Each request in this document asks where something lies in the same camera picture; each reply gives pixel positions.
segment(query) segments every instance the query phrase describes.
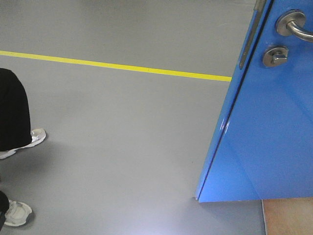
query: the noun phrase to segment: blue door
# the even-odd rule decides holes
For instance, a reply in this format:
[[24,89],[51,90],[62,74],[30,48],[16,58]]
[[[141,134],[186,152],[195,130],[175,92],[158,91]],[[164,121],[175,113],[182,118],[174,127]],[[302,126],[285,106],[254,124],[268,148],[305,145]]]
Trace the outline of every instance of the blue door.
[[313,1],[257,1],[200,176],[200,202],[313,196],[310,31]]

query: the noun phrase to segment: white sneaker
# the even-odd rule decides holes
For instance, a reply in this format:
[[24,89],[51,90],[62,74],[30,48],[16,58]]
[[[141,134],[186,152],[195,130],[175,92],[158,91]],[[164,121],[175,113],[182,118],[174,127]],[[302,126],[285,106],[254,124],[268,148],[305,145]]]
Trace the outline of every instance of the white sneaker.
[[45,130],[43,128],[40,129],[34,129],[30,132],[31,134],[31,143],[20,147],[20,148],[14,148],[8,151],[3,151],[0,152],[0,160],[5,159],[7,157],[10,157],[11,155],[15,154],[17,150],[21,149],[21,148],[31,148],[34,147],[35,145],[40,144],[42,141],[44,141],[45,137],[46,137],[46,133]]
[[29,205],[23,202],[9,200],[10,206],[5,213],[5,225],[18,227],[26,223],[28,216],[32,213]]

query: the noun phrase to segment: gray floor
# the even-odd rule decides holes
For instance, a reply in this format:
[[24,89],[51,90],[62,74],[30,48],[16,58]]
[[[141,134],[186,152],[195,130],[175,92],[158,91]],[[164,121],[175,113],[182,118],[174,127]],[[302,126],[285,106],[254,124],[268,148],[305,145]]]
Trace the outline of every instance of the gray floor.
[[49,134],[1,161],[3,191],[35,212],[3,234],[264,234],[259,201],[193,198],[228,83],[0,60]]
[[255,0],[0,0],[1,50],[231,76]]
[[[254,0],[1,1],[1,50],[231,76]],[[48,138],[0,162],[34,210],[1,234],[264,235],[260,201],[193,198],[229,85],[0,56]]]

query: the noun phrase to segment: epoxy floor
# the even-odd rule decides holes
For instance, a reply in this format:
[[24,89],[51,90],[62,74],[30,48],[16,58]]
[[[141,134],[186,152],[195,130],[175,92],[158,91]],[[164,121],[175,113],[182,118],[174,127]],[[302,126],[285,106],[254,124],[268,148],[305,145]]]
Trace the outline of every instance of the epoxy floor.
[[[7,23],[1,28],[8,32],[0,35],[2,50],[218,75],[231,75],[229,73],[233,70],[233,67],[226,68],[227,63],[217,63],[212,59],[214,54],[210,53],[203,53],[203,58],[208,58],[207,62],[201,57],[193,59],[186,54],[182,59],[171,51],[168,56],[162,57],[158,54],[159,47],[156,45],[151,49],[155,53],[143,50],[139,54],[135,54],[136,50],[132,50],[130,46],[121,60],[115,60],[120,59],[114,57],[115,52],[118,55],[121,53],[119,49],[123,51],[123,47],[128,47],[127,43],[132,42],[136,48],[136,42],[135,40],[129,42],[127,34],[111,27],[108,22],[106,24],[111,31],[107,30],[105,35],[111,33],[118,35],[116,38],[123,36],[125,38],[122,43],[120,42],[121,48],[116,44],[115,49],[106,56],[101,49],[92,51],[90,47],[81,47],[79,37],[72,40],[70,46],[67,40],[64,40],[64,44],[55,44],[53,40],[62,41],[60,35],[68,38],[71,34],[66,34],[66,31],[62,31],[65,28],[61,27],[59,34],[54,34],[54,39],[49,38],[50,34],[58,31],[45,24],[51,19],[56,19],[54,11],[71,9],[66,17],[67,21],[70,21],[69,24],[72,24],[73,19],[77,19],[82,12],[89,14],[91,18],[95,17],[87,13],[88,7],[97,6],[97,9],[102,9],[104,3],[112,6],[116,2],[122,4],[125,1],[115,3],[88,1],[88,4],[85,1],[75,3],[63,1],[62,4],[60,1],[54,2],[60,5],[56,4],[53,8],[37,1],[10,3],[0,1],[1,11],[5,8],[8,17]],[[77,10],[75,6],[78,2],[84,6],[82,8],[84,11]],[[134,17],[157,24],[158,27],[166,25],[163,21],[158,24],[158,21],[148,19],[149,16],[157,15],[159,12],[156,1],[135,1],[135,3],[137,4],[126,3],[127,7],[123,8],[123,11],[126,9],[133,11],[132,7],[137,6],[139,9],[134,11]],[[153,7],[147,11],[140,3]],[[237,17],[240,19],[246,17],[248,20],[236,22],[234,26],[245,30],[253,9],[251,1],[183,3],[162,1],[162,3],[158,6],[162,9],[171,9],[162,11],[162,14],[168,17],[173,16],[172,12],[177,9],[181,11],[184,9],[185,12],[198,11],[196,22],[204,16],[213,19],[214,15],[220,15],[225,10],[236,16],[236,9],[246,9],[242,14],[244,16]],[[37,14],[37,7],[49,12],[48,16],[51,17],[38,18],[39,20],[34,22],[37,26],[41,25],[41,28],[37,29],[38,33],[44,31],[47,33],[38,37],[45,46],[32,41],[31,32],[23,29],[18,20],[13,20],[13,16],[18,12],[19,17],[25,20],[24,25],[30,27],[32,19],[30,16]],[[212,15],[207,16],[205,9]],[[137,14],[139,12],[145,13],[145,18]],[[187,16],[179,14],[177,19],[193,20]],[[114,19],[118,19],[121,25],[128,23],[124,18],[113,18],[113,21]],[[107,38],[104,34],[98,33],[101,31],[98,27],[92,28],[92,25],[81,30],[85,34],[93,30],[97,42],[100,41],[99,38],[103,41]],[[169,30],[168,33],[172,33],[171,37],[181,37],[177,32]],[[160,43],[165,45],[160,47],[165,50],[163,52],[165,54],[168,46],[166,37],[164,39],[163,34],[158,35]],[[207,45],[214,47],[212,38],[201,36],[203,36],[201,43],[195,43],[198,51]],[[244,36],[245,32],[240,35],[240,40],[243,41]],[[232,44],[226,44],[223,48],[225,51],[234,51],[230,54],[237,54],[230,62],[234,66],[242,41],[239,42],[239,39],[233,41],[237,44],[235,49],[232,48]],[[97,42],[89,46],[99,48]],[[176,43],[177,51],[186,50],[182,42]],[[4,227],[0,233],[10,235],[265,233],[260,201],[199,204],[193,198],[228,82],[7,56],[0,56],[0,64],[3,68],[14,71],[24,84],[33,128],[43,127],[48,133],[47,140],[42,144],[22,150],[0,162],[1,190],[12,199],[28,203],[34,210],[27,225],[20,228]]]

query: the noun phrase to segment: door handle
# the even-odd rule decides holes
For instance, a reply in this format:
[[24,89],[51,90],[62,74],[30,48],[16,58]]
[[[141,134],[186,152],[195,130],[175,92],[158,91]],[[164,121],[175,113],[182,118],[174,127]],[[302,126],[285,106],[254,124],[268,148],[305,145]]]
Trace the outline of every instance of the door handle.
[[305,24],[305,14],[300,10],[284,13],[276,22],[276,31],[282,36],[294,35],[304,41],[313,43],[313,32],[302,28]]

